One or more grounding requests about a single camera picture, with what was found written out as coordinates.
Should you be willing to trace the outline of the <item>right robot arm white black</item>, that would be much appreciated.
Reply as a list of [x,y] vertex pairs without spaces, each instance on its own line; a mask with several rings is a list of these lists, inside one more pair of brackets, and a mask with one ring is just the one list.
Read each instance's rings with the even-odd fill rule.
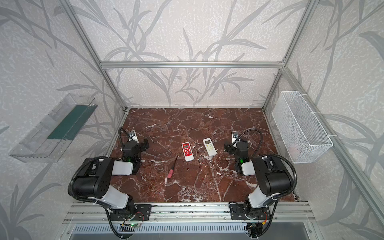
[[291,194],[296,188],[298,175],[295,167],[289,160],[277,154],[245,159],[248,154],[246,142],[227,144],[224,149],[235,157],[238,173],[255,176],[258,183],[257,188],[247,196],[242,205],[229,202],[231,219],[262,220],[262,224],[266,224],[274,215],[270,206],[277,207],[278,200]]

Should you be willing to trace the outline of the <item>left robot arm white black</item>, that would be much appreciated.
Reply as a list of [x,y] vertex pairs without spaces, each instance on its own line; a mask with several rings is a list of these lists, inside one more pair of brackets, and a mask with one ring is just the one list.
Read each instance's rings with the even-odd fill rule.
[[148,221],[152,206],[136,205],[131,195],[120,192],[111,185],[113,176],[136,175],[142,164],[141,153],[149,149],[149,142],[130,140],[123,144],[123,158],[87,158],[74,173],[68,193],[75,200],[98,204],[112,221]]

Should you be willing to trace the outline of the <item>pink handled screwdriver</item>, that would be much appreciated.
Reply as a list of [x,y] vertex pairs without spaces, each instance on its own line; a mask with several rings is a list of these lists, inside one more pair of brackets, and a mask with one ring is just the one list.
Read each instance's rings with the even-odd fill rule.
[[175,170],[175,165],[176,165],[177,159],[178,159],[178,156],[176,156],[176,158],[175,158],[175,160],[173,162],[173,165],[172,165],[172,167],[169,170],[169,173],[167,175],[167,179],[171,179],[172,178],[172,175],[173,175],[174,170]]

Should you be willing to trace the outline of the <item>red white remote control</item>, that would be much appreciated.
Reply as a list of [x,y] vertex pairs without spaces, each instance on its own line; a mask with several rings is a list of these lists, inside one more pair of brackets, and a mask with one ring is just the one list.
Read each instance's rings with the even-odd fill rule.
[[194,155],[192,151],[191,144],[189,142],[182,143],[182,149],[183,149],[183,154],[185,157],[186,162],[191,162],[194,160]]

